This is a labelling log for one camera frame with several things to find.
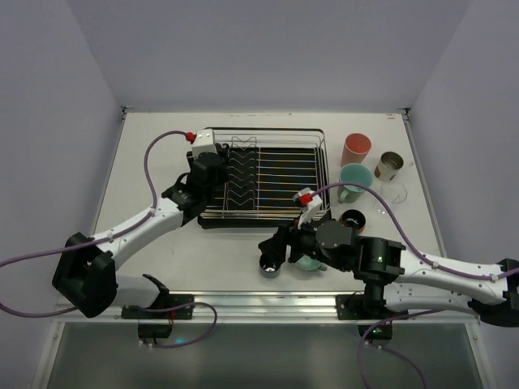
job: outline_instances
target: black dish rack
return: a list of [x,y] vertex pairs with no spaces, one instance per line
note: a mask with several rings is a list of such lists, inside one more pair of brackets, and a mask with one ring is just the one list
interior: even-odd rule
[[[299,215],[293,197],[328,184],[324,133],[315,129],[212,127],[229,145],[229,181],[199,218],[204,229],[276,227]],[[328,193],[316,220],[330,217]]]

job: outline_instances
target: metal cup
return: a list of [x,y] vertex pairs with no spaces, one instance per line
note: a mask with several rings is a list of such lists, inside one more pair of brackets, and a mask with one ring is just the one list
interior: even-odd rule
[[385,152],[375,168],[375,177],[381,181],[391,181],[404,166],[404,159],[395,152]]

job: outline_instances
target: gray wall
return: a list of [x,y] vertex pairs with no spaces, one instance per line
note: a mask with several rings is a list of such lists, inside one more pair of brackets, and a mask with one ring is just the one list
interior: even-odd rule
[[[518,19],[517,0],[474,0],[411,111],[450,257],[519,259]],[[500,387],[517,387],[519,330],[483,330]]]
[[[0,12],[2,258],[62,246],[93,222],[120,110],[64,0],[7,0]],[[57,258],[0,271],[2,302],[53,309]],[[48,320],[0,313],[0,387],[30,385]]]
[[68,0],[121,105],[409,107],[470,0]]

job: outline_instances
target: white table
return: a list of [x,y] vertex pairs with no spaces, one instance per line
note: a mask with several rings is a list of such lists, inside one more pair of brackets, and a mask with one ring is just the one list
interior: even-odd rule
[[[338,181],[345,137],[361,132],[371,138],[372,149],[363,164],[374,170],[382,152],[398,152],[405,161],[395,181],[405,185],[408,199],[397,209],[397,218],[410,239],[430,254],[440,252],[431,215],[420,183],[401,115],[384,113],[129,113],[124,124],[114,166],[109,177],[97,232],[106,230],[143,210],[150,202],[144,180],[143,155],[148,144],[168,130],[197,131],[208,126],[320,128],[328,149],[330,182]],[[159,193],[187,171],[189,144],[182,137],[160,141],[150,158],[150,172]],[[381,182],[374,178],[373,188]],[[332,190],[332,216],[349,208],[364,213],[366,236],[401,242],[387,216],[380,215],[374,199],[365,194],[354,204],[339,204]],[[285,264],[275,279],[261,276],[258,243],[275,229],[203,230],[195,220],[153,242],[128,260],[123,275],[152,274],[177,291],[276,291],[331,292],[363,290],[351,274],[333,269],[302,271]]]

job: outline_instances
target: orange cup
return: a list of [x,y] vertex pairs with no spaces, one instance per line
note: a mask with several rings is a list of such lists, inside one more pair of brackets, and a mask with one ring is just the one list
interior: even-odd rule
[[364,134],[349,134],[342,149],[341,167],[360,164],[371,150],[371,141]]

